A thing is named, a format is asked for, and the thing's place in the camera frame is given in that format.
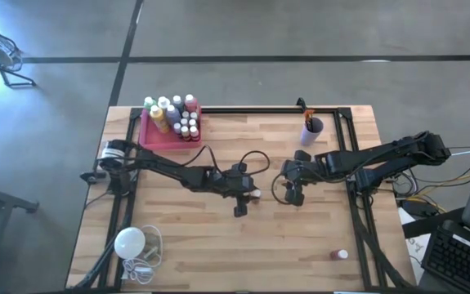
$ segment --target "gray floor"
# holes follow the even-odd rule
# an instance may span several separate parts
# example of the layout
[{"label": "gray floor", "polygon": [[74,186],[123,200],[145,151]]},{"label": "gray floor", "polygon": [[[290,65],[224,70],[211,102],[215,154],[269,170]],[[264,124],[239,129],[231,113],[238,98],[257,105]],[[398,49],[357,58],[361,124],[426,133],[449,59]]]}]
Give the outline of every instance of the gray floor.
[{"label": "gray floor", "polygon": [[[120,56],[135,0],[0,0],[0,32],[27,56]],[[154,0],[132,56],[470,54],[470,0]],[[0,292],[62,289],[117,64],[25,65],[35,89],[0,80],[0,190],[40,201],[16,212],[0,254]],[[470,62],[129,65],[119,105],[195,93],[204,105],[373,105],[382,140],[418,131],[470,145]],[[417,176],[448,179],[470,155]],[[445,208],[470,185],[439,189]]]}]

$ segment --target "wooden table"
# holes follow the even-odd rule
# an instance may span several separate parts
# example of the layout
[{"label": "wooden table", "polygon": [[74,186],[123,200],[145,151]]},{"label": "wooden table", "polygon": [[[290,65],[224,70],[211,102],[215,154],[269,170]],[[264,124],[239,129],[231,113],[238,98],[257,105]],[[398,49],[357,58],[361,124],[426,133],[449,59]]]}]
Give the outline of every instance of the wooden table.
[{"label": "wooden table", "polygon": [[[125,138],[130,109],[110,108],[101,149],[107,140]],[[380,145],[372,107],[351,106],[351,110],[360,149]],[[325,129],[314,145],[302,148],[299,144],[300,114],[205,114],[202,118],[204,144],[213,148],[220,168],[230,167],[252,149],[264,151],[271,158],[271,168],[254,176],[255,185],[262,190],[262,200],[259,204],[249,204],[247,216],[234,218],[233,198],[192,193],[174,180],[142,171],[132,225],[150,224],[162,231],[163,263],[150,284],[143,286],[127,281],[123,290],[362,290],[345,185],[305,187],[306,199],[302,207],[280,205],[271,196],[273,177],[279,173],[282,162],[293,157],[295,150],[319,154],[338,149],[333,117],[316,116],[322,119]],[[181,163],[195,153],[196,150],[157,152]],[[265,165],[265,160],[256,154],[246,162],[250,171]],[[207,152],[195,162],[196,165],[211,163]],[[106,187],[107,184],[93,185],[87,200],[102,194]],[[278,189],[277,194],[284,195],[283,188]],[[101,254],[112,202],[111,197],[103,198],[84,212],[68,286],[80,281]],[[375,194],[373,212],[382,250],[405,279],[414,283],[392,194]],[[329,253],[340,248],[349,251],[349,259],[331,261]],[[373,259],[368,255],[374,277]],[[113,282],[113,269],[114,266],[110,270],[109,284]]]}]

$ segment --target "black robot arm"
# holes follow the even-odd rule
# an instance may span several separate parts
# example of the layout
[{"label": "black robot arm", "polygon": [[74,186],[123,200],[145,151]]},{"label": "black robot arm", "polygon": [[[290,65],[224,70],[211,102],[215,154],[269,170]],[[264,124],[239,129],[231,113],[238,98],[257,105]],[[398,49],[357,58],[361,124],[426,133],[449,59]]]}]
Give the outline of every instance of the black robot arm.
[{"label": "black robot arm", "polygon": [[[137,150],[135,158],[123,157],[128,148]],[[221,171],[216,163],[214,166],[199,167],[188,167],[188,164],[175,163],[125,140],[109,141],[100,159],[100,166],[110,174],[110,189],[116,194],[126,194],[130,190],[130,172],[149,170],[178,180],[182,187],[193,192],[236,198],[235,217],[247,215],[247,203],[260,198],[260,190],[251,177],[254,173],[247,174],[247,165],[243,162],[234,164],[226,171]]]},{"label": "black robot arm", "polygon": [[[440,136],[425,131],[360,151],[317,154],[313,161],[310,154],[298,150],[294,160],[284,162],[279,176],[287,180],[286,203],[301,206],[303,185],[344,182],[354,176],[357,192],[372,192],[388,177],[419,164],[440,165],[449,156],[450,151]],[[376,163],[384,164],[372,169],[363,168]]]}]

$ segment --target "bottle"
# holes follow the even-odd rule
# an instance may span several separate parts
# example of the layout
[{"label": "bottle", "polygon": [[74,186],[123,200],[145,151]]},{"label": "bottle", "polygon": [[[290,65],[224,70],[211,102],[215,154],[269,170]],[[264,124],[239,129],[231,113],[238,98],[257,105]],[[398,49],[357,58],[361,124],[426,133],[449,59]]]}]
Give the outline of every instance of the bottle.
[{"label": "bottle", "polygon": [[178,135],[178,137],[182,138],[182,131],[181,131],[182,125],[180,123],[175,123],[172,125],[172,129],[175,131],[175,133]]},{"label": "bottle", "polygon": [[150,111],[151,119],[153,119],[153,123],[159,129],[159,131],[163,134],[166,134],[169,131],[169,125],[166,122],[163,111],[157,105],[151,106]]},{"label": "bottle", "polygon": [[192,112],[189,114],[189,118],[191,119],[194,119],[195,121],[199,121],[199,114],[197,114],[196,112]]},{"label": "bottle", "polygon": [[166,111],[166,119],[168,120],[169,125],[180,122],[180,113],[175,108],[174,105],[169,105],[168,110]]},{"label": "bottle", "polygon": [[189,128],[189,132],[191,133],[191,139],[192,139],[193,141],[200,140],[200,137],[199,137],[199,129],[197,129],[196,127],[190,127],[190,128]]},{"label": "bottle", "polygon": [[347,253],[347,250],[338,249],[331,252],[330,256],[333,261],[343,261],[349,257],[349,253]]},{"label": "bottle", "polygon": [[189,123],[189,129],[191,129],[191,127],[198,127],[194,119],[190,119],[188,123]]},{"label": "bottle", "polygon": [[147,96],[144,99],[144,108],[145,108],[145,110],[147,110],[148,112],[151,111],[151,106],[153,106],[153,105],[156,105],[156,101],[153,100],[152,97]]},{"label": "bottle", "polygon": [[166,98],[164,96],[161,96],[159,98],[159,107],[164,113],[166,113],[166,111],[168,110],[168,106],[170,104],[171,104],[171,101],[169,101],[168,98]]},{"label": "bottle", "polygon": [[186,95],[186,110],[194,112],[199,107],[199,103],[194,96],[191,94]]},{"label": "bottle", "polygon": [[189,128],[184,126],[180,129],[181,131],[181,134],[182,134],[182,138],[184,139],[184,141],[189,141],[191,140],[191,136],[190,136],[190,133],[189,133]]},{"label": "bottle", "polygon": [[178,109],[180,113],[184,112],[184,101],[182,101],[182,98],[179,95],[175,95],[172,98],[172,104],[175,105],[175,108]]}]

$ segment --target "keyboard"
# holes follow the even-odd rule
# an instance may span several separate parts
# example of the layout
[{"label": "keyboard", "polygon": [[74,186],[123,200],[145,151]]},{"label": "keyboard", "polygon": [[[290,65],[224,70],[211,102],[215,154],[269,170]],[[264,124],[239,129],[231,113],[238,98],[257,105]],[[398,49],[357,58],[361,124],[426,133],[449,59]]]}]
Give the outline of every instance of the keyboard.
[{"label": "keyboard", "polygon": [[470,293],[470,231],[450,220],[445,221],[432,233],[422,267]]}]

